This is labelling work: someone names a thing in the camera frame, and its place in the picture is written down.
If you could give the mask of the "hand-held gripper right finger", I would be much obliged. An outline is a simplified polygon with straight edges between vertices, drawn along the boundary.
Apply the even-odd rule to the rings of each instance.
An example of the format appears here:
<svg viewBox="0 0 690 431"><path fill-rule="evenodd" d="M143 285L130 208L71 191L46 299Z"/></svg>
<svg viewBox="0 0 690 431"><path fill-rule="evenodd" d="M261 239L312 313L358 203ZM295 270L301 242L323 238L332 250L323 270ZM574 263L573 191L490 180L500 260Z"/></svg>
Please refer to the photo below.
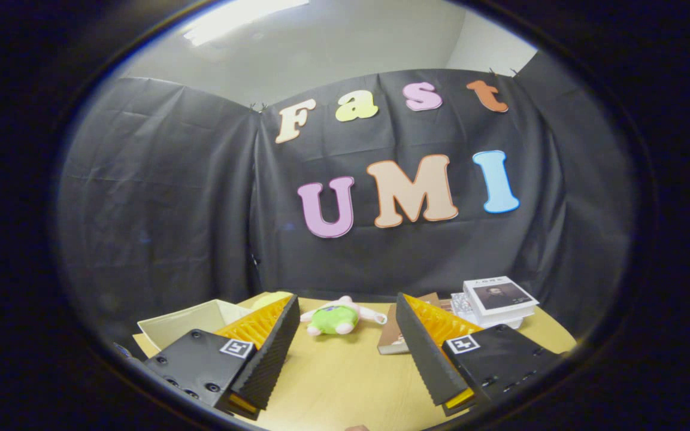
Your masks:
<svg viewBox="0 0 690 431"><path fill-rule="evenodd" d="M404 293L395 298L395 319L433 404L446 415L508 403L562 359L508 325L483 329Z"/></svg>

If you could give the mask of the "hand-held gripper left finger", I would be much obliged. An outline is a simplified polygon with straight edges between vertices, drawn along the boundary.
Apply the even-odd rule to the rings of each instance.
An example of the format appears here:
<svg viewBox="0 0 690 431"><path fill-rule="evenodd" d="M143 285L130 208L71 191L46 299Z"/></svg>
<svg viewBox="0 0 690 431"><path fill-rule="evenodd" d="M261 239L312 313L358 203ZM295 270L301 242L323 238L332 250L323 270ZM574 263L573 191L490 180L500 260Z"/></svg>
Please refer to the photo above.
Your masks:
<svg viewBox="0 0 690 431"><path fill-rule="evenodd" d="M217 331L193 327L143 366L197 402L256 419L268 406L299 325L289 295Z"/></svg>

